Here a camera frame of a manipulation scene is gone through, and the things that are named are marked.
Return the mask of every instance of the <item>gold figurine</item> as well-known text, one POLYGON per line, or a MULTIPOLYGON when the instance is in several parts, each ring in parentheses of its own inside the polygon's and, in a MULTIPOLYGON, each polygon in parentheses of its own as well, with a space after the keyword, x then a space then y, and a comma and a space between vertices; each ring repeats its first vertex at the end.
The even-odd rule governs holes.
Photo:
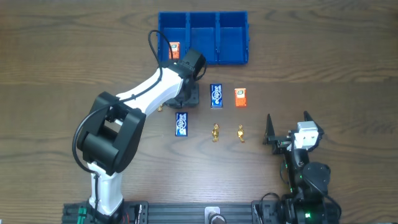
POLYGON ((163 111, 163 103, 157 108, 157 111, 163 111))
POLYGON ((239 125, 238 137, 241 140, 241 142, 244 142, 244 140, 243 140, 243 125, 242 124, 239 125))
POLYGON ((212 135, 213 135, 213 142, 218 142, 218 130, 219 130, 219 128, 220 127, 218 126, 218 124, 214 124, 214 129, 211 132, 212 135))

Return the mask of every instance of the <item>blue wrapper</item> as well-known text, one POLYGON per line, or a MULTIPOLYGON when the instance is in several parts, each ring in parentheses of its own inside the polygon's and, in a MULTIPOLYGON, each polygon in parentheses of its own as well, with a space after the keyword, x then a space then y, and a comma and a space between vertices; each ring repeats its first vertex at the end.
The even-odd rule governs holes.
POLYGON ((210 93, 211 93, 211 107, 222 108, 223 107, 222 84, 210 84, 210 93))
POLYGON ((188 136, 188 113, 177 112, 175 115, 177 119, 175 123, 175 135, 177 137, 188 136))

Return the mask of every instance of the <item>blue tray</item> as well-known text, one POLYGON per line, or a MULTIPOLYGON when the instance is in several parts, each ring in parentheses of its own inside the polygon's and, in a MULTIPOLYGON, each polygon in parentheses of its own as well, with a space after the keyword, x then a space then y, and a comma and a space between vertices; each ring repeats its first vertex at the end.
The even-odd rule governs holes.
MULTIPOLYGON (((210 65, 246 64, 249 60, 248 12, 159 12, 159 30, 170 42, 180 42, 180 58, 194 48, 210 65)), ((161 61, 169 47, 157 37, 161 61)))

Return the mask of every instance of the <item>wooden table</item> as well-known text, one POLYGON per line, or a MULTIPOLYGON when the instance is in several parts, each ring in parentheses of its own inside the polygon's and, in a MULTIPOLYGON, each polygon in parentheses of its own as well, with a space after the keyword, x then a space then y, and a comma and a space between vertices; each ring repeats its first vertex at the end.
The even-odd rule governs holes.
POLYGON ((397 221, 398 2, 387 0, 0 1, 0 219, 60 223, 63 203, 90 196, 72 135, 96 95, 154 73, 147 33, 159 11, 238 10, 249 13, 249 63, 208 68, 201 103, 187 110, 189 137, 174 136, 175 110, 147 118, 125 199, 286 194, 282 158, 261 144, 266 115, 282 135, 308 110, 326 132, 310 160, 330 166, 341 222, 397 221), (223 84, 222 110, 210 109, 210 83, 223 84), (247 88, 247 108, 235 108, 234 88, 247 88))

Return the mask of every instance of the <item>orange tic tac box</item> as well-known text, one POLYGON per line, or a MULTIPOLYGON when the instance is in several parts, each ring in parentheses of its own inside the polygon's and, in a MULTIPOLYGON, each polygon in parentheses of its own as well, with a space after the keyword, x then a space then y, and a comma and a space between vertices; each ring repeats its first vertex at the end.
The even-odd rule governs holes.
POLYGON ((235 105, 236 107, 246 107, 246 89, 245 88, 237 88, 235 89, 235 105))
POLYGON ((170 45, 172 46, 172 51, 170 52, 169 49, 169 59, 172 58, 172 54, 173 54, 173 59, 180 59, 180 43, 170 42, 170 45))

